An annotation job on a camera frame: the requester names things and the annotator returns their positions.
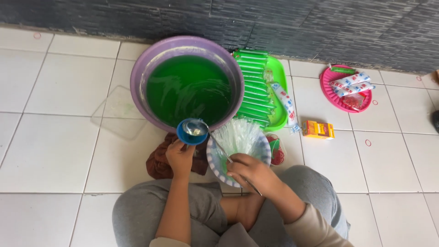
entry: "brown cloth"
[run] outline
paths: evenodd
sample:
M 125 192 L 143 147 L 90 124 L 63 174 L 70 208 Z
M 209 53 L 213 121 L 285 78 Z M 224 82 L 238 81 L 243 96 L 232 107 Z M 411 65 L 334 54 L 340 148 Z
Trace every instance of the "brown cloth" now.
M 154 179 L 174 177 L 172 168 L 169 166 L 168 159 L 166 158 L 166 150 L 168 149 L 168 146 L 177 139 L 178 137 L 176 134 L 168 133 L 165 136 L 165 141 L 158 145 L 158 147 L 151 153 L 146 161 L 146 170 Z M 195 148 L 191 168 L 191 171 L 203 176 L 206 174 L 207 167 L 209 165 L 207 163 L 206 148 L 207 139 L 203 143 L 197 145 Z

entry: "wall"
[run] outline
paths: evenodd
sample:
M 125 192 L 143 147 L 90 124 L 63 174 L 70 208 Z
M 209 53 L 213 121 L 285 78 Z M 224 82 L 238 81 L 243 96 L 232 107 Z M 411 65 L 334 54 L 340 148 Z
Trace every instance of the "wall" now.
M 321 62 L 439 69 L 439 0 L 3 0 L 0 22 L 154 42 L 189 34 Z

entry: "person's left hand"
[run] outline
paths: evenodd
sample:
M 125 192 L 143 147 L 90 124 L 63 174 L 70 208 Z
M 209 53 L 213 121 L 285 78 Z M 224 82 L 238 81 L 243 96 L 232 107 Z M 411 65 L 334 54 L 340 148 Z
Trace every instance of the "person's left hand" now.
M 188 178 L 191 173 L 192 156 L 194 155 L 195 146 L 187 146 L 185 151 L 182 151 L 185 144 L 179 139 L 168 146 L 166 151 L 166 158 L 169 165 L 174 172 L 174 178 Z

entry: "metal ladle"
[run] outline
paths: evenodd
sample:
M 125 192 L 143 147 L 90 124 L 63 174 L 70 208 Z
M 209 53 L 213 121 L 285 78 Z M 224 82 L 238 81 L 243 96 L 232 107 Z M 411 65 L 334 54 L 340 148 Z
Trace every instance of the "metal ladle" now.
M 186 122 L 183 122 L 181 124 L 181 127 L 183 129 L 184 132 L 186 132 L 187 134 L 193 135 L 193 136 L 200 136 L 200 135 L 205 135 L 207 133 L 210 134 L 210 137 L 212 137 L 212 139 L 215 141 L 216 145 L 218 146 L 218 148 L 226 155 L 227 160 L 232 163 L 233 160 L 229 157 L 229 155 L 226 153 L 226 151 L 224 150 L 224 148 L 219 144 L 219 142 L 216 141 L 215 137 L 213 137 L 212 133 L 209 130 L 209 126 L 202 120 L 200 119 L 188 119 Z M 259 192 L 258 189 L 256 189 L 256 187 L 249 181 L 247 180 L 244 176 L 242 176 L 242 179 L 244 179 L 244 181 L 246 183 L 248 183 L 248 185 L 250 185 L 260 196 L 262 196 L 261 192 Z

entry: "purple basin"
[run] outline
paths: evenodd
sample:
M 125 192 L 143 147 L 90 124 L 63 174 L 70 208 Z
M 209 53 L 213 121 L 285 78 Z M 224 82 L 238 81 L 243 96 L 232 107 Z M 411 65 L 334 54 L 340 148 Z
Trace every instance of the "purple basin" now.
M 194 36 L 176 36 L 151 45 L 137 59 L 131 72 L 130 89 L 134 104 L 140 113 L 155 126 L 175 133 L 176 129 L 163 123 L 149 107 L 146 99 L 146 83 L 154 69 L 169 58 L 181 55 L 200 56 L 217 64 L 226 74 L 231 86 L 230 107 L 223 119 L 212 126 L 215 130 L 235 116 L 244 97 L 244 78 L 233 56 L 218 44 Z

